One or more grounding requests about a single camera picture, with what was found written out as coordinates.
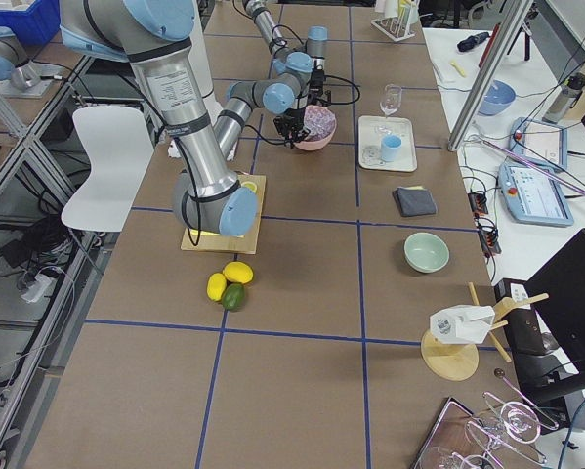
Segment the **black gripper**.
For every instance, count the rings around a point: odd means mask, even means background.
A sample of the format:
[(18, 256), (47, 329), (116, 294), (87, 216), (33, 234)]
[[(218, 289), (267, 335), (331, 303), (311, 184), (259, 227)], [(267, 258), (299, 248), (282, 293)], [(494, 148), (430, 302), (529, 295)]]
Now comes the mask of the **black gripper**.
[(296, 138), (298, 142), (303, 142), (310, 134), (310, 130), (305, 125), (305, 112), (308, 105), (309, 94), (297, 100), (292, 108), (273, 120), (275, 129), (287, 148), (295, 148)]
[(326, 74), (322, 68), (315, 68), (312, 71), (309, 82), (309, 104), (320, 107), (330, 107), (331, 91), (325, 89)]

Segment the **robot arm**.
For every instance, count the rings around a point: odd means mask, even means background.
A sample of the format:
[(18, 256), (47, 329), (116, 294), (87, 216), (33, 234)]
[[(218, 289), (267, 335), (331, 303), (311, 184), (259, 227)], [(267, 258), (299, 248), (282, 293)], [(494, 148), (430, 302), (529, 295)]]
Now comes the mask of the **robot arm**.
[(330, 93), (324, 91), (328, 29), (311, 26), (306, 40), (292, 47), (284, 37), (288, 26), (276, 23), (266, 1), (243, 1), (245, 14), (253, 21), (269, 47), (275, 78), (265, 86), (262, 103), (273, 114), (306, 105), (329, 107)]
[(209, 82), (203, 42), (192, 1), (62, 1), (65, 46), (99, 59), (131, 66), (141, 92), (175, 142), (185, 162), (174, 190), (174, 212), (198, 231), (225, 236), (246, 234), (258, 210), (257, 196), (244, 188), (226, 159), (256, 108), (279, 116), (284, 139), (305, 139), (304, 111), (311, 75), (325, 57), (328, 32), (314, 26), (305, 44), (290, 48), (263, 1), (246, 1), (246, 14), (272, 54), (273, 79), (238, 82), (229, 88), (226, 106), (212, 120), (202, 82)]

